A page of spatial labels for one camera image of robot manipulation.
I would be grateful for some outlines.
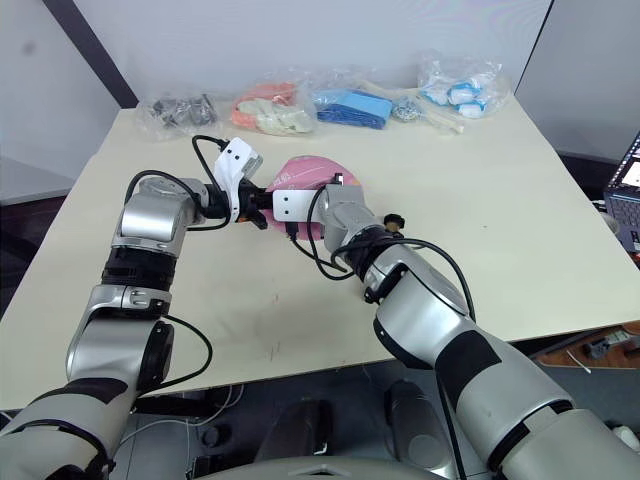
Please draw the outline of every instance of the plastic bag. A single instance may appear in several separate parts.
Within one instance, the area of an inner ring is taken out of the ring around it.
[[[135,112],[138,128],[154,140],[211,133],[219,119],[216,101],[209,94],[182,98],[163,95],[141,101]]]
[[[256,85],[233,102],[231,122],[269,135],[310,133],[316,111],[305,89],[292,82]]]
[[[369,78],[373,69],[357,65],[304,68],[288,66],[264,75],[266,83],[291,82],[305,91],[314,92],[333,88],[359,88],[363,79]]]
[[[418,66],[420,95],[467,118],[498,111],[511,91],[502,64],[425,52]]]
[[[362,90],[331,88],[312,94],[318,120],[382,129],[391,114],[392,102]]]
[[[464,119],[448,108],[427,102],[420,96],[418,88],[383,88],[365,80],[364,90],[393,100],[391,115],[398,121],[408,123],[422,121],[444,132],[464,132]]]

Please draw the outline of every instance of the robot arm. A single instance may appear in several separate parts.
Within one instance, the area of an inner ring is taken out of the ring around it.
[[[459,291],[367,209],[361,187],[328,184],[324,243],[378,302],[374,331],[405,365],[433,367],[480,458],[511,480],[635,478],[640,458],[511,345],[480,329]]]
[[[154,172],[136,176],[102,282],[68,349],[69,383],[35,399],[0,432],[0,478],[107,476],[133,403],[160,388],[169,371],[173,327],[160,318],[169,311],[187,229],[234,210],[234,221],[264,226],[256,205],[263,190],[248,180],[260,162],[236,138],[225,142],[216,165],[223,190],[195,179],[142,179]]]

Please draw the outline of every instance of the laptop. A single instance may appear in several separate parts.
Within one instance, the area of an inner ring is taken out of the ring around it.
[[[628,252],[640,252],[640,132],[604,191],[607,212],[620,225],[618,239]]]

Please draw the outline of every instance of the black cable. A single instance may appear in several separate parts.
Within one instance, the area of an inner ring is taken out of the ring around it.
[[[371,248],[371,247],[378,247],[378,246],[385,246],[385,245],[417,245],[422,248],[428,248],[429,250],[433,250],[442,258],[444,258],[447,261],[447,263],[451,266],[453,271],[456,273],[456,276],[458,277],[458,281],[462,286],[462,291],[464,293],[464,297],[467,302],[467,308],[469,309],[469,317],[471,317],[471,319],[475,322],[476,311],[473,305],[473,299],[471,298],[471,291],[469,289],[469,284],[467,283],[467,280],[464,274],[462,273],[462,269],[456,263],[453,257],[451,257],[451,255],[449,255],[445,250],[443,250],[442,248],[440,248],[439,246],[431,242],[427,242],[425,240],[420,240],[417,238],[388,238],[388,239],[382,239],[379,241],[372,241],[372,242],[352,243],[349,245],[345,245],[343,247],[336,248],[331,254],[331,263],[335,263],[336,257],[341,253],[348,252],[350,250],[357,250],[360,248]]]
[[[313,199],[311,200],[311,205],[309,205],[309,211],[307,212],[307,236],[309,237],[309,244],[311,245],[311,252],[313,254],[313,260],[316,262],[316,266],[318,267],[318,270],[320,270],[320,273],[322,273],[322,275],[324,275],[325,277],[327,277],[330,280],[346,280],[349,277],[352,277],[353,275],[355,275],[355,272],[351,271],[345,275],[341,275],[341,276],[335,276],[335,275],[331,275],[329,272],[327,272],[323,266],[322,266],[322,262],[320,257],[318,256],[318,249],[316,248],[316,242],[313,240],[313,235],[311,234],[311,217],[313,216],[313,209],[316,206],[316,202],[318,201],[318,197],[320,197],[320,194],[324,191],[325,187],[322,186],[321,188],[319,188],[315,195],[313,196]]]
[[[398,245],[398,244],[408,244],[408,245],[416,245],[419,248],[428,248],[436,253],[438,253],[442,258],[444,258],[447,263],[453,268],[454,272],[458,277],[458,281],[462,286],[462,290],[464,293],[464,298],[467,303],[467,308],[469,310],[469,317],[475,323],[476,321],[476,312],[475,307],[473,305],[473,299],[471,297],[471,291],[469,289],[469,285],[467,283],[464,274],[462,273],[462,269],[456,263],[456,261],[449,255],[445,250],[438,247],[437,245],[426,242],[424,240],[419,240],[415,238],[390,238],[383,239],[379,241],[370,241],[370,242],[358,242],[351,245],[345,245],[343,247],[339,247],[331,254],[331,262],[335,263],[336,257],[341,253],[348,252],[351,250],[356,250],[360,248],[371,248],[374,246],[384,246],[384,245]],[[447,423],[447,429],[449,431],[449,438],[451,439],[451,447],[453,450],[453,456],[456,462],[456,467],[458,469],[458,474],[460,475],[461,480],[466,480],[467,475],[464,470],[464,464],[462,463],[462,455],[460,453],[460,445],[458,444],[458,437],[456,435],[455,427],[453,426],[453,421],[451,419],[451,411],[449,409],[449,403],[447,401],[446,393],[444,390],[444,385],[440,380],[440,377],[436,373],[436,383],[438,385],[438,394],[440,395],[440,402],[442,404],[442,410],[444,412],[445,421]]]
[[[193,377],[197,377],[198,375],[200,375],[202,372],[204,372],[209,367],[209,365],[211,364],[211,360],[213,359],[213,347],[211,345],[211,342],[205,336],[204,333],[202,333],[198,328],[196,328],[193,325],[191,325],[189,322],[185,322],[184,320],[180,320],[179,318],[174,317],[173,315],[165,314],[165,315],[163,315],[163,317],[166,318],[167,320],[170,320],[170,321],[175,322],[175,323],[177,323],[179,325],[182,325],[183,327],[188,328],[193,333],[195,333],[198,337],[200,337],[202,342],[207,347],[207,360],[204,362],[204,365],[202,365],[202,367],[200,367],[195,372],[189,373],[187,375],[183,375],[182,377],[178,377],[175,380],[170,380],[168,382],[163,382],[163,383],[161,383],[160,385],[158,385],[156,387],[153,387],[151,389],[143,391],[142,392],[143,394],[144,393],[153,392],[154,390],[160,390],[161,388],[171,387],[173,385],[177,385],[178,383],[182,383],[182,382],[184,382],[186,380],[190,380]]]
[[[298,251],[300,251],[306,257],[309,257],[310,259],[315,260],[315,257],[313,256],[313,254],[311,252],[306,251],[304,249],[304,247],[298,243],[298,240],[295,240],[293,238],[290,238],[290,240],[291,240],[291,243],[293,243],[293,245],[298,249]],[[340,270],[341,272],[346,272],[347,271],[346,268],[341,267],[338,264],[327,262],[326,260],[322,260],[321,258],[318,259],[318,260],[320,261],[321,264],[323,264],[323,265],[325,265],[327,267],[335,268],[336,270]]]
[[[189,194],[189,196],[191,197],[191,200],[193,200],[193,203],[195,203],[198,211],[200,213],[204,213],[204,207],[200,203],[200,195],[194,192],[191,189],[191,187],[189,187],[189,185],[184,183],[178,177],[174,177],[173,175],[167,172],[163,172],[161,170],[143,170],[142,172],[137,173],[129,182],[129,186],[127,187],[127,192],[124,195],[124,203],[127,203],[131,199],[131,196],[133,195],[133,190],[136,188],[136,185],[138,184],[138,182],[142,180],[144,177],[149,177],[149,176],[163,177],[163,178],[166,178],[167,180],[171,180],[176,185],[182,187],[182,189]]]
[[[207,177],[209,177],[209,180],[211,181],[211,185],[213,185],[214,195],[217,196],[218,198],[221,198],[222,201],[224,202],[225,217],[224,217],[224,221],[222,223],[219,223],[218,225],[205,226],[205,227],[189,227],[187,230],[190,232],[204,232],[204,231],[210,231],[210,230],[219,230],[229,225],[229,222],[231,221],[231,209],[229,207],[229,200],[227,198],[226,193],[222,191],[222,189],[220,188],[220,185],[218,185],[218,182],[216,182],[216,179],[213,176],[213,173],[211,172],[209,165],[207,165],[207,161],[204,159],[204,155],[202,155],[202,152],[200,151],[200,147],[198,146],[198,140],[205,140],[208,142],[215,143],[216,145],[218,145],[218,148],[220,149],[221,152],[222,150],[227,148],[227,145],[229,145],[229,142],[225,140],[220,140],[219,138],[209,137],[207,135],[194,135],[191,138],[191,145],[193,146],[193,150],[196,152],[196,156],[198,157],[198,160],[200,160],[200,165],[202,165],[202,168],[207,174]]]
[[[458,475],[460,480],[467,480],[467,474],[464,471],[464,464],[462,463],[462,455],[460,454],[460,445],[458,444],[458,437],[456,435],[455,427],[453,426],[453,420],[451,419],[451,411],[449,410],[449,402],[444,392],[444,386],[440,377],[436,373],[436,383],[438,384],[438,394],[440,395],[440,403],[442,403],[442,410],[444,411],[444,419],[447,422],[447,429],[449,430],[449,437],[451,439],[451,447],[453,448],[453,457],[456,461],[456,467],[458,468]]]

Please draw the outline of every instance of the wooden surface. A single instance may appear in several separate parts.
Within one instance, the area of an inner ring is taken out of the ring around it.
[[[150,143],[119,113],[62,206],[0,322],[0,408],[19,408],[66,383],[65,356],[100,279],[126,186],[154,168],[204,179],[189,138]],[[463,135],[390,122],[382,131],[321,124],[305,137],[230,129],[264,157],[268,185],[283,163],[316,154],[360,180],[369,208],[400,213],[405,234],[461,265],[478,324],[520,340],[640,320],[640,275],[518,102],[470,121]],[[205,146],[213,162],[217,152]],[[321,246],[321,254],[327,255]],[[422,253],[449,278],[455,275]],[[172,391],[241,383],[390,358],[372,330],[362,285],[322,277],[274,229],[249,223],[190,233],[171,313],[214,344],[211,367]],[[170,378],[205,350],[176,327]]]
[[[640,355],[627,356],[621,344],[613,345],[607,354],[598,359],[589,358],[582,347],[590,342],[599,340],[610,333],[623,329],[631,335],[640,335],[640,322],[627,323],[601,330],[593,335],[585,337],[574,344],[559,348],[553,352],[539,355],[536,359],[547,367],[576,367],[582,368],[568,354],[570,351],[583,365],[589,368],[640,368]]]

